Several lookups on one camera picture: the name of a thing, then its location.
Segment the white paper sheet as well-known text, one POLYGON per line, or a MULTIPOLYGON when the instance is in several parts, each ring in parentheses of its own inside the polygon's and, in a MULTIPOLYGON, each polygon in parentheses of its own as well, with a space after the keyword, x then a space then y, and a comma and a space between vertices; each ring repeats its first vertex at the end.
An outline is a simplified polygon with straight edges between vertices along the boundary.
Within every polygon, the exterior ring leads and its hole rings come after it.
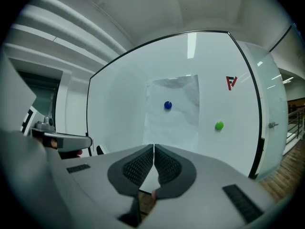
POLYGON ((149 82, 146 90, 144 143, 188 151, 198 148, 200 95, 197 75, 149 82), (164 103, 172 108, 166 110, 164 103))

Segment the person's left hand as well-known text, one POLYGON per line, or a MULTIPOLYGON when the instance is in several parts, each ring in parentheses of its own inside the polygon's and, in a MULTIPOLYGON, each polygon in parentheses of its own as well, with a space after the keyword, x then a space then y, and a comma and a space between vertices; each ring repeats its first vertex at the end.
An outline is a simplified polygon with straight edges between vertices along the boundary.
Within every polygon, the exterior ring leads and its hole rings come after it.
MULTIPOLYGON (((51 147, 53 149, 58 149, 56 138, 43 137, 42 143, 45 147, 51 147)), ((80 158, 81 154, 82 154, 82 150, 70 151, 70 152, 59 152, 61 159, 80 158)))

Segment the frosted glass door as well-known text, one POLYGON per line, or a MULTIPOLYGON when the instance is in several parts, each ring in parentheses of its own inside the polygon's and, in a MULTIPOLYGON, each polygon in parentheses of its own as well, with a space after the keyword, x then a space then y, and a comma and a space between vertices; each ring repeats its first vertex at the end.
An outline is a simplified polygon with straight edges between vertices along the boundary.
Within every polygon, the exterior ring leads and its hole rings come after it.
POLYGON ((255 75, 261 99, 264 149, 256 171, 256 181, 261 181, 279 168, 283 158, 288 132, 287 98, 271 53, 252 43, 242 43, 241 47, 255 75), (270 122, 278 125, 268 128, 270 122))

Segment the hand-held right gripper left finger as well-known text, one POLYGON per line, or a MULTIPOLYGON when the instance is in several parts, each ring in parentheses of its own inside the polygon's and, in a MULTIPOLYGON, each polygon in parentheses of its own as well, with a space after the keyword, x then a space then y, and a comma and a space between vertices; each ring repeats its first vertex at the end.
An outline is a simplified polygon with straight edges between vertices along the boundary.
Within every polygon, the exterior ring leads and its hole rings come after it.
POLYGON ((153 165, 153 146, 61 159, 47 148, 56 229, 153 229, 140 212, 139 188, 153 165))

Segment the black metal railing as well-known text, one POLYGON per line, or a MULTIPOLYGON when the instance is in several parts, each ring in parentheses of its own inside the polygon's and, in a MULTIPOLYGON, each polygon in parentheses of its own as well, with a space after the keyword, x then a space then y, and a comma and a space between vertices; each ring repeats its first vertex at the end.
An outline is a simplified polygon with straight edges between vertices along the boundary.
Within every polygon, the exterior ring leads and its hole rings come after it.
POLYGON ((286 143, 303 138, 305 131, 305 106, 288 114, 288 132, 286 143))

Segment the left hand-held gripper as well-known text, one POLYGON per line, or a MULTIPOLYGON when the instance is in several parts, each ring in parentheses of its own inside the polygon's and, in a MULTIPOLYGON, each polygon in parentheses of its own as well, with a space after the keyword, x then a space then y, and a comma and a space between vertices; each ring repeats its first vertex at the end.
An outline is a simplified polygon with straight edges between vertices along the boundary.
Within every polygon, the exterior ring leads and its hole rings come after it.
POLYGON ((43 137, 50 137, 57 139, 57 147, 59 152, 72 152, 91 147, 92 139, 89 136, 56 134, 56 132, 41 132, 35 128, 38 121, 44 121, 44 115, 41 114, 34 107, 30 107, 26 117, 21 126, 21 132, 25 136, 33 137, 40 144, 43 137))

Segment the black-framed whiteboard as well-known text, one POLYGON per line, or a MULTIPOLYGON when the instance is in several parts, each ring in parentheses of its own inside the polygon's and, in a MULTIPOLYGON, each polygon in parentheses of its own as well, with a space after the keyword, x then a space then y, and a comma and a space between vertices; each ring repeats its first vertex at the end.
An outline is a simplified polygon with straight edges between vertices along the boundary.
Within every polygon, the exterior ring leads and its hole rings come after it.
POLYGON ((198 148, 246 177, 257 166, 262 107, 255 75, 241 46, 228 32, 195 31, 165 36, 119 56, 91 79, 87 131, 105 153, 143 144, 149 82, 197 75, 200 113, 198 148), (231 91, 226 77, 237 77, 231 91), (215 129, 224 123, 221 131, 215 129))

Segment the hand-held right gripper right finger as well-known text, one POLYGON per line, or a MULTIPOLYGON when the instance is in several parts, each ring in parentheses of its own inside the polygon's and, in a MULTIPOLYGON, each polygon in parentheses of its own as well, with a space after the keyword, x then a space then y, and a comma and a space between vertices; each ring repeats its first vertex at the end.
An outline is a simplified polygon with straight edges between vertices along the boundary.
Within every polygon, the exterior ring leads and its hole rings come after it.
POLYGON ((179 176, 156 191, 142 229, 266 229, 280 208, 256 182, 228 164, 155 145, 181 165, 179 176))

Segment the white insulated pipe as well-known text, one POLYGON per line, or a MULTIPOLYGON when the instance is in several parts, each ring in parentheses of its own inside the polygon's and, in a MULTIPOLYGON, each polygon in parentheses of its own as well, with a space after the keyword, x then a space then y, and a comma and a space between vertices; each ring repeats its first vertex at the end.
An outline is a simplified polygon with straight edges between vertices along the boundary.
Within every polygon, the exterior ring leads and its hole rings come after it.
POLYGON ((48 33, 110 62, 121 50, 108 39, 100 39, 71 21, 37 6, 28 5, 18 15, 17 23, 48 33))
POLYGON ((86 0, 31 0, 30 5, 50 11, 72 22, 119 55, 133 47, 116 24, 86 0))

